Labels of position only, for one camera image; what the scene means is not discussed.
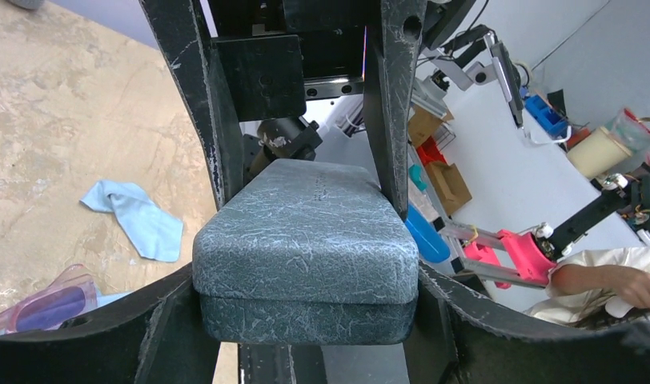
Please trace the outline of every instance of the clear plastic bag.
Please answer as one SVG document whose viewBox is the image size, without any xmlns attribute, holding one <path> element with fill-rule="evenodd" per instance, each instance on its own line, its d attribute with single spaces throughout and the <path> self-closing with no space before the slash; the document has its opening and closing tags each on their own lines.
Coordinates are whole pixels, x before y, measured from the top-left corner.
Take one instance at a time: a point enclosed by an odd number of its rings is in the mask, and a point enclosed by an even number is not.
<svg viewBox="0 0 650 384">
<path fill-rule="evenodd" d="M 643 122 L 650 122 L 650 118 L 639 119 L 629 108 L 623 108 L 605 128 L 615 140 L 635 153 L 650 146 L 650 130 Z"/>
</svg>

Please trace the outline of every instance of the white wall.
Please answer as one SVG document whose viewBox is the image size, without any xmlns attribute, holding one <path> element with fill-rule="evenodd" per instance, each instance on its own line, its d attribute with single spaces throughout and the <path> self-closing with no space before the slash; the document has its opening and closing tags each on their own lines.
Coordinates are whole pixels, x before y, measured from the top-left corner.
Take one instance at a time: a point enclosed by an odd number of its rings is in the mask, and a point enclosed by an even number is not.
<svg viewBox="0 0 650 384">
<path fill-rule="evenodd" d="M 504 42 L 513 60 L 535 66 L 573 35 L 587 20 L 604 7 L 609 0 L 491 0 L 476 24 L 489 26 Z M 476 0 L 474 7 L 457 31 L 465 30 L 480 12 L 485 0 Z M 489 64 L 489 54 L 477 60 Z M 422 65 L 417 77 L 431 74 L 432 64 Z M 450 108 L 457 107 L 464 92 L 452 86 L 445 101 Z"/>
<path fill-rule="evenodd" d="M 568 116 L 580 124 L 601 125 L 623 106 L 650 116 L 650 1 L 611 0 L 535 73 L 545 89 L 564 89 Z"/>
<path fill-rule="evenodd" d="M 51 0 L 138 42 L 157 48 L 138 0 Z"/>
</svg>

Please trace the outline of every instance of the metal rod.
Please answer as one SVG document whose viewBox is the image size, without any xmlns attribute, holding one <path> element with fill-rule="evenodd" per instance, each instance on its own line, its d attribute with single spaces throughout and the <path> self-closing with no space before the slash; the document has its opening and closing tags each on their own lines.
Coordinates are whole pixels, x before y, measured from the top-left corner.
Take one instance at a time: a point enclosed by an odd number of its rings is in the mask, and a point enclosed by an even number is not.
<svg viewBox="0 0 650 384">
<path fill-rule="evenodd" d="M 453 238 L 452 236 L 442 235 L 443 240 L 447 243 L 447 247 L 450 248 L 450 254 L 452 259 L 465 259 L 467 255 L 464 253 L 464 248 L 462 248 L 462 243 L 459 242 L 458 238 Z"/>
<path fill-rule="evenodd" d="M 519 273 L 512 268 L 503 266 L 493 266 L 484 262 L 477 262 L 468 258 L 460 258 L 459 263 L 463 267 L 458 275 L 473 273 L 483 280 L 494 282 L 508 282 L 517 286 L 526 286 L 528 288 L 543 289 L 544 285 L 536 282 L 529 282 L 520 277 Z"/>
<path fill-rule="evenodd" d="M 477 242 L 482 246 L 489 246 L 496 250 L 506 250 L 504 244 L 500 241 L 500 236 L 498 234 L 493 234 L 492 232 L 481 230 L 480 228 L 475 228 L 474 226 L 469 226 L 461 222 L 455 222 L 450 219 L 443 219 L 443 228 L 439 233 L 444 236 L 456 237 L 459 240 L 471 240 L 475 235 L 477 235 L 474 242 Z"/>
<path fill-rule="evenodd" d="M 361 77 L 304 79 L 307 101 L 338 98 L 339 96 L 349 94 L 361 94 L 363 92 L 363 84 L 364 81 Z"/>
</svg>

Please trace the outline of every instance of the person's arm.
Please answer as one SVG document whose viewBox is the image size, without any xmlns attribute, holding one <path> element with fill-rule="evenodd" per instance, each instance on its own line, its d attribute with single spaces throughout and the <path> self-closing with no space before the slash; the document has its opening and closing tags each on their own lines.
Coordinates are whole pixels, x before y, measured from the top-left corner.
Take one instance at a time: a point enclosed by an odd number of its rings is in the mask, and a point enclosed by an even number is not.
<svg viewBox="0 0 650 384">
<path fill-rule="evenodd" d="M 614 290 L 636 308 L 650 308 L 650 274 L 629 266 L 561 266 L 551 276 L 551 285 L 561 294 L 589 290 Z"/>
<path fill-rule="evenodd" d="M 550 284 L 562 295 L 581 294 L 608 286 L 608 272 L 602 266 L 567 264 L 556 270 Z"/>
</svg>

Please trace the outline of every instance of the red object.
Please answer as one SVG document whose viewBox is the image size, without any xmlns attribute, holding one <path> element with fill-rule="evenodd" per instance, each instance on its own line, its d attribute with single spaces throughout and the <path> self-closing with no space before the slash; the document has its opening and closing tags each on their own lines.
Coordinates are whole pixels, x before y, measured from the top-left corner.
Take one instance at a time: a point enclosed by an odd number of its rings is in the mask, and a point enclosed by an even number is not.
<svg viewBox="0 0 650 384">
<path fill-rule="evenodd" d="M 520 235 L 501 230 L 498 235 L 521 278 L 544 285 L 549 283 L 549 270 L 556 263 L 542 254 L 530 232 Z"/>
<path fill-rule="evenodd" d="M 422 161 L 422 165 L 426 166 L 430 162 L 442 162 L 447 164 L 445 157 L 438 150 L 438 145 L 436 144 L 433 137 L 429 137 L 424 144 L 417 148 L 417 154 L 419 155 L 419 160 Z"/>
<path fill-rule="evenodd" d="M 568 140 L 568 149 L 570 150 L 573 146 L 580 144 L 580 142 L 585 138 L 588 138 L 590 134 L 592 134 L 592 132 L 588 128 L 583 128 L 572 134 L 570 140 Z"/>
<path fill-rule="evenodd" d="M 627 115 L 628 118 L 630 118 L 635 124 L 638 124 L 640 128 L 645 130 L 650 134 L 650 130 L 639 120 L 639 118 L 630 110 L 629 108 L 624 108 L 624 114 Z"/>
<path fill-rule="evenodd" d="M 464 255 L 471 260 L 476 260 L 477 262 L 484 262 L 486 264 L 491 264 L 494 266 L 502 266 L 500 260 L 497 258 L 495 251 L 488 246 L 481 246 L 480 244 L 473 242 L 468 246 L 464 247 Z M 495 286 L 502 290 L 506 290 L 512 287 L 508 282 L 495 282 Z"/>
</svg>

